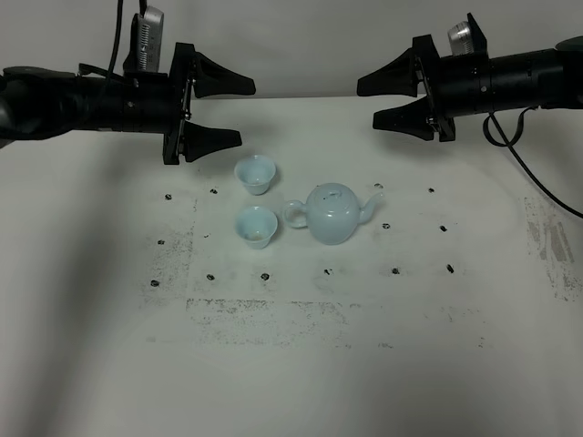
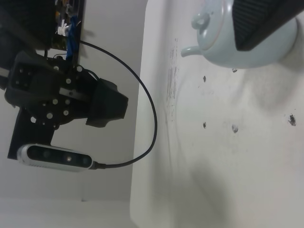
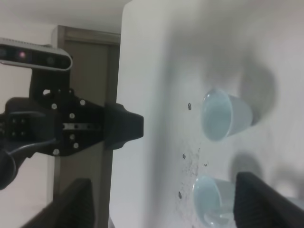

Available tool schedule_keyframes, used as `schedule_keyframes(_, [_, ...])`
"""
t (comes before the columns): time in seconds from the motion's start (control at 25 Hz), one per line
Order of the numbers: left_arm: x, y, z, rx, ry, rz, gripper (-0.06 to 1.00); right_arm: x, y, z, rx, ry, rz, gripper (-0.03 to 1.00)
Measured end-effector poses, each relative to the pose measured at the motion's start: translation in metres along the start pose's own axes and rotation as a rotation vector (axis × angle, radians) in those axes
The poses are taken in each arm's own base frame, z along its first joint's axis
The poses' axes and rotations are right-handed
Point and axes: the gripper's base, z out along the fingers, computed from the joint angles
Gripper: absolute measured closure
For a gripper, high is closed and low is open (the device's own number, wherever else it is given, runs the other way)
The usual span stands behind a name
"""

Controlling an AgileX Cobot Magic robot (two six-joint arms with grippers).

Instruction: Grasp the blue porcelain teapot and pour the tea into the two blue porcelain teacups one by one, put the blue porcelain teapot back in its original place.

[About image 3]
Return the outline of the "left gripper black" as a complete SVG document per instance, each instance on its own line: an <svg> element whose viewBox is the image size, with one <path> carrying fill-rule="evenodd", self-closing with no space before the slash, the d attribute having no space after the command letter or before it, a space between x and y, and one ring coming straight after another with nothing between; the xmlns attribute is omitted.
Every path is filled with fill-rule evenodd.
<svg viewBox="0 0 304 228"><path fill-rule="evenodd" d="M4 150L13 157L35 152L53 155L54 151L69 156L103 140L105 149L117 150L143 134L143 116L121 104L106 104L103 109L75 96L71 89L36 101L14 97L5 105Z"/></svg>

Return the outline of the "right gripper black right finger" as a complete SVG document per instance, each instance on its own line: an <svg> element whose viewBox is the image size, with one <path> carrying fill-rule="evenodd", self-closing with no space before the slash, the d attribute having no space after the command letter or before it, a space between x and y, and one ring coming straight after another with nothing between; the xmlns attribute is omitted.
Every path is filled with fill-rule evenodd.
<svg viewBox="0 0 304 228"><path fill-rule="evenodd" d="M239 172L233 207L238 228L302 228L304 202L284 197L250 172Z"/></svg>

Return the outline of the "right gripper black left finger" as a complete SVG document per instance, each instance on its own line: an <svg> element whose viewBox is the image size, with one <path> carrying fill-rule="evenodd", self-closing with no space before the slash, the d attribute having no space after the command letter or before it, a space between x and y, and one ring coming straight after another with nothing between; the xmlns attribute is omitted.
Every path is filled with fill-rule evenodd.
<svg viewBox="0 0 304 228"><path fill-rule="evenodd" d="M74 180L24 228L93 228L95 208L90 179Z"/></svg>

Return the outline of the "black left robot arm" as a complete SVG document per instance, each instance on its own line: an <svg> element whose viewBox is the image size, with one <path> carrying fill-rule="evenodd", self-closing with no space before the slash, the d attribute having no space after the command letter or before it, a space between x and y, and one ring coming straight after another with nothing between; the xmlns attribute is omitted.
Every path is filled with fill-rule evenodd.
<svg viewBox="0 0 304 228"><path fill-rule="evenodd" d="M11 98L0 115L0 187L9 186L37 152L67 157L101 142L116 150L143 134L141 115L121 104L91 103L73 90Z"/></svg>

